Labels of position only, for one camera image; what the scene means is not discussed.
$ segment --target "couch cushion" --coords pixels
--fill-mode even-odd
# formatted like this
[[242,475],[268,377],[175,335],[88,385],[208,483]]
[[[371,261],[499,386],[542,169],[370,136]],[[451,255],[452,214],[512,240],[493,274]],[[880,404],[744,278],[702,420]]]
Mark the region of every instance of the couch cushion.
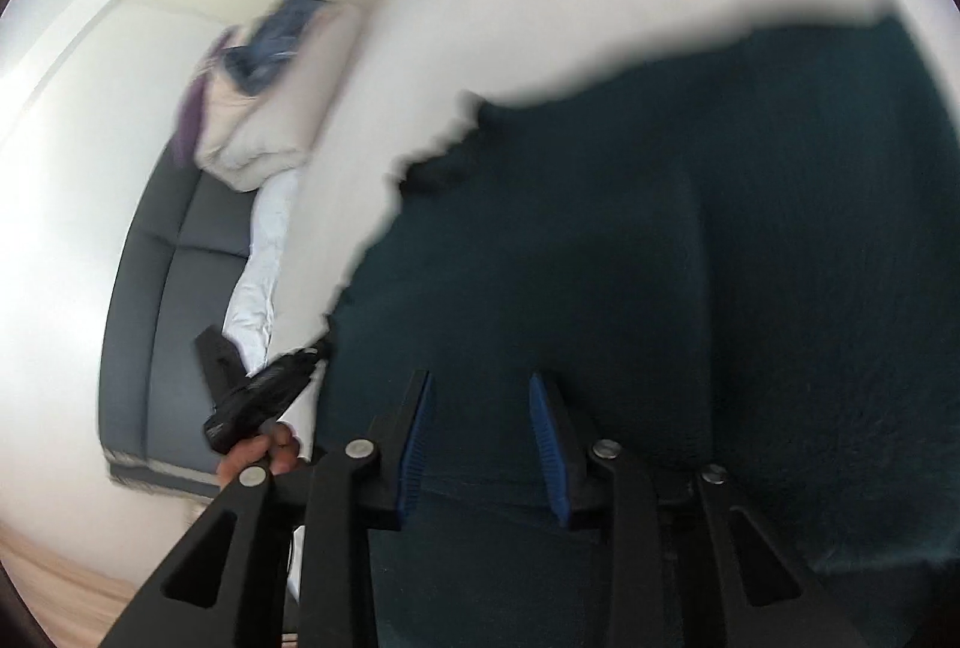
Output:
[[253,194],[178,168],[171,146],[157,162],[117,269],[101,356],[100,441],[118,480],[209,493],[217,458],[203,441],[210,401],[193,340],[223,321],[250,250],[252,206]]

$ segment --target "blue bristle pad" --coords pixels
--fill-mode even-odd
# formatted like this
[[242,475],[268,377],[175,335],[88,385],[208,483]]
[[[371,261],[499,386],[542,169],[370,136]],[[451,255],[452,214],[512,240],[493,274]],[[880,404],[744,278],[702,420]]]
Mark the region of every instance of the blue bristle pad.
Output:
[[407,445],[403,448],[403,455],[400,457],[397,512],[400,514],[401,524],[406,523],[407,518],[413,514],[416,509],[416,500],[419,499],[419,488],[424,478],[424,466],[426,466],[426,432],[433,416],[433,401],[433,377],[429,377],[419,404],[416,405],[410,436],[407,437]]
[[533,423],[536,449],[541,456],[541,469],[544,471],[547,498],[550,509],[560,520],[560,526],[568,526],[570,522],[570,497],[568,491],[568,477],[563,454],[560,453],[560,442],[550,416],[550,408],[546,402],[546,388],[544,380],[535,374],[530,380],[530,421]]

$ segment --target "hand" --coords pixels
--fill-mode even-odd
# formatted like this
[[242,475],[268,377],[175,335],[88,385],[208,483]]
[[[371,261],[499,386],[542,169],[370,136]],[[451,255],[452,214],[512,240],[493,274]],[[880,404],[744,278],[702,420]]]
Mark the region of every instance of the hand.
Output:
[[299,440],[294,437],[293,430],[286,423],[277,423],[271,429],[270,435],[261,434],[249,440],[242,440],[233,446],[232,450],[221,459],[217,466],[217,482],[220,489],[227,485],[251,464],[270,454],[270,471],[281,475],[303,466],[306,461],[299,456]]

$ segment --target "beige pillow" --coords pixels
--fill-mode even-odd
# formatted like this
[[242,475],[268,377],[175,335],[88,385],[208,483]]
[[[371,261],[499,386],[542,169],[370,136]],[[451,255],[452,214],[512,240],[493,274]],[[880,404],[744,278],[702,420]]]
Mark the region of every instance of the beige pillow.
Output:
[[[362,15],[328,4],[310,20],[296,56],[259,95],[245,95],[222,64],[210,74],[197,166],[238,191],[305,163],[359,35]],[[234,43],[243,41],[240,31]]]

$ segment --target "silver screw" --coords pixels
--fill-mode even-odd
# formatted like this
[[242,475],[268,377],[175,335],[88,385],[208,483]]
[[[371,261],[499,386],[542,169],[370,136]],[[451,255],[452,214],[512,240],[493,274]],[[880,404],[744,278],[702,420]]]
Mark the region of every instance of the silver screw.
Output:
[[267,470],[262,466],[248,466],[240,473],[240,485],[252,488],[267,479]]
[[593,454],[597,456],[598,459],[612,461],[616,459],[622,451],[623,448],[620,446],[620,443],[614,442],[613,440],[597,440],[593,444]]
[[700,477],[711,485],[723,485],[727,481],[727,471],[720,464],[707,464],[700,470]]
[[376,445],[370,440],[354,440],[347,443],[344,453],[347,453],[347,456],[352,459],[366,459],[367,456],[373,455],[374,450],[376,450]]

